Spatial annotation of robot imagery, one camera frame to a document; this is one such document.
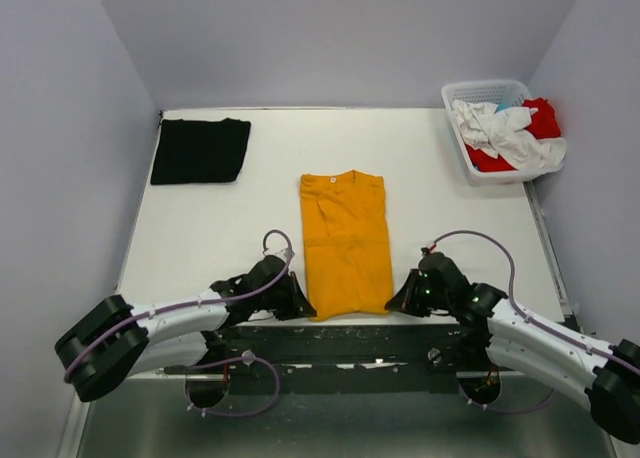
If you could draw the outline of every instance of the white cloth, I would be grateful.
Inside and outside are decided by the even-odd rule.
[[[493,103],[454,100],[453,116],[466,144],[492,158],[502,156],[517,170],[536,170],[559,165],[567,152],[564,138],[536,140],[525,128],[538,110],[512,107],[495,112]]]

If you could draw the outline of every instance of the red cloth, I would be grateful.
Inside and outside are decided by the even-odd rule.
[[[538,112],[531,117],[531,124],[527,126],[527,131],[537,140],[562,136],[556,121],[556,112],[547,100],[544,98],[525,100],[522,106],[538,108]]]
[[[553,107],[544,98],[536,98],[535,100],[525,100],[522,106],[527,108],[538,108],[538,112],[531,117],[531,124],[527,126],[527,131],[531,133],[536,140],[544,138],[558,138],[562,136],[560,126],[556,121],[556,112]],[[471,163],[473,163],[478,171],[483,173],[493,173],[494,171],[514,171],[515,168],[507,161],[498,156],[491,158],[484,151],[474,150],[465,144]]]
[[[478,171],[483,173],[493,173],[494,171],[513,171],[515,168],[498,155],[498,158],[491,158],[482,150],[474,150],[465,143],[465,148],[471,158],[471,163],[476,165]]]

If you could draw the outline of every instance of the white wall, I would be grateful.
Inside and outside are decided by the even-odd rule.
[[[442,106],[528,81],[575,0],[102,0],[162,108]]]
[[[537,190],[580,321],[640,342],[640,0],[578,0],[531,80],[569,142]]]
[[[55,340],[116,283],[157,116],[99,0],[0,0],[0,456],[52,457]]]

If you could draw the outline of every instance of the folded black cloth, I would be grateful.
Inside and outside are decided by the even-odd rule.
[[[152,185],[229,183],[242,169],[248,121],[164,120],[151,172]]]

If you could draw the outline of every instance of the laundry basket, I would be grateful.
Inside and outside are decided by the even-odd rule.
[[[442,88],[442,99],[447,109],[449,121],[456,135],[456,149],[462,159],[462,165],[470,184],[495,185],[504,183],[521,183],[531,181],[545,173],[552,173],[562,168],[560,165],[552,168],[540,168],[539,170],[523,171],[499,171],[483,173],[478,171],[471,163],[467,150],[460,135],[460,130],[453,118],[451,103],[453,100],[463,100],[468,103],[491,102],[497,105],[522,106],[524,100],[531,99],[531,93],[527,87],[516,80],[487,80],[487,81],[465,81],[446,85]]]

